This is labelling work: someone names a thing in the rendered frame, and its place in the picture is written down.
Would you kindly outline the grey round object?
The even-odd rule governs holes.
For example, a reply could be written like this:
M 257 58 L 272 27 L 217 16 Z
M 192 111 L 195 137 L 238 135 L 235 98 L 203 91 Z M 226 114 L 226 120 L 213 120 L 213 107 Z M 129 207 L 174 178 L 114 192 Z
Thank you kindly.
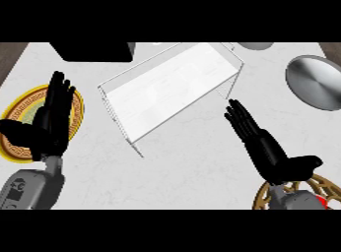
M 274 42 L 237 42 L 237 44 L 248 50 L 265 50 L 272 46 Z

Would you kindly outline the gold openwork round placemat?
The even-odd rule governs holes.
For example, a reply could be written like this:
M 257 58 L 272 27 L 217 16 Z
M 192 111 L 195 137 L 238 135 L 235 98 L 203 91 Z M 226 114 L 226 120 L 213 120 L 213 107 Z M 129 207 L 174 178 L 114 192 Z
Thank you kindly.
M 336 201 L 341 204 L 341 188 L 330 180 L 327 180 L 320 175 L 314 174 L 312 177 L 305 181 L 305 184 L 311 188 L 308 192 L 312 193 L 314 195 L 315 194 L 320 195 L 325 199 L 327 207 L 331 201 Z M 296 190 L 300 190 L 299 185 L 300 185 L 299 181 L 287 182 L 284 184 L 284 191 L 290 193 L 294 192 Z M 268 203 L 271 200 L 268 190 L 269 190 L 269 183 L 265 182 L 256 192 L 251 204 L 253 210 L 271 210 L 268 207 Z

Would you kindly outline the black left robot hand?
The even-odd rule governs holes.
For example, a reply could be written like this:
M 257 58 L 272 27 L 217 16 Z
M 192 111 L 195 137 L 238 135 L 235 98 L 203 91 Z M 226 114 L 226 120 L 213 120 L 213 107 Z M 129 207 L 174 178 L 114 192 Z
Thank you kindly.
M 60 157 L 68 146 L 68 121 L 75 88 L 55 71 L 50 76 L 43 106 L 31 124 L 0 119 L 0 133 L 10 144 L 31 150 L 32 161 Z

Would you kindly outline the black box appliance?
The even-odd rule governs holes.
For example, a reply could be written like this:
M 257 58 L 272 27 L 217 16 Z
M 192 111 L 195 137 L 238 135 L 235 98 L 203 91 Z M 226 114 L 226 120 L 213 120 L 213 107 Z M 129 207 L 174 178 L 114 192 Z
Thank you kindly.
M 66 62 L 130 62 L 133 42 L 52 42 L 59 57 Z

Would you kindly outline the red cupcake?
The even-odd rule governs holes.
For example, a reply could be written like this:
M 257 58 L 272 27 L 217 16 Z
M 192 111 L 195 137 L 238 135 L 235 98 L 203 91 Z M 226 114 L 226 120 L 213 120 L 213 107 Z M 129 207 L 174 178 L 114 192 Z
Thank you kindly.
M 317 194 L 314 196 L 315 196 L 315 199 L 318 200 L 323 208 L 327 210 L 328 207 L 327 207 L 327 201 L 325 201 L 325 199 L 320 195 L 317 195 Z

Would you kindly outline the silver round pan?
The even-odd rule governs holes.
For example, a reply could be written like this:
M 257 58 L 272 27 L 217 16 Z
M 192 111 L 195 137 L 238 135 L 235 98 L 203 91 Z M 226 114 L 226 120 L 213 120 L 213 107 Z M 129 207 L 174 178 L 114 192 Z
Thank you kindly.
M 285 68 L 287 86 L 311 107 L 341 110 L 341 66 L 315 55 L 300 55 Z

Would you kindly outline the yellow round patterned plate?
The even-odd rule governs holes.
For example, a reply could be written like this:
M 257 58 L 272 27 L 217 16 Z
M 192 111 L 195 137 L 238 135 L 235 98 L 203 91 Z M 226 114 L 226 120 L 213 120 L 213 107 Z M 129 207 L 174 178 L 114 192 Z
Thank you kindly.
M 0 118 L 20 121 L 31 124 L 38 108 L 43 106 L 47 85 L 40 85 L 23 92 L 7 105 Z M 74 92 L 68 119 L 68 138 L 72 138 L 84 113 L 83 97 L 80 92 Z M 32 156 L 28 148 L 16 147 L 0 133 L 0 156 L 4 160 L 15 163 L 31 163 Z

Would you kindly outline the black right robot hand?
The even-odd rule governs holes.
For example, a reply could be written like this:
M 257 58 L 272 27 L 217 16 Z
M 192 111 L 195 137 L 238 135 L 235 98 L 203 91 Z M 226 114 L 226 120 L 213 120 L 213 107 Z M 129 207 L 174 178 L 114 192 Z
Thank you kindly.
M 271 133 L 259 127 L 237 99 L 228 101 L 223 117 L 244 145 L 259 175 L 271 185 L 305 181 L 323 165 L 318 156 L 288 157 Z

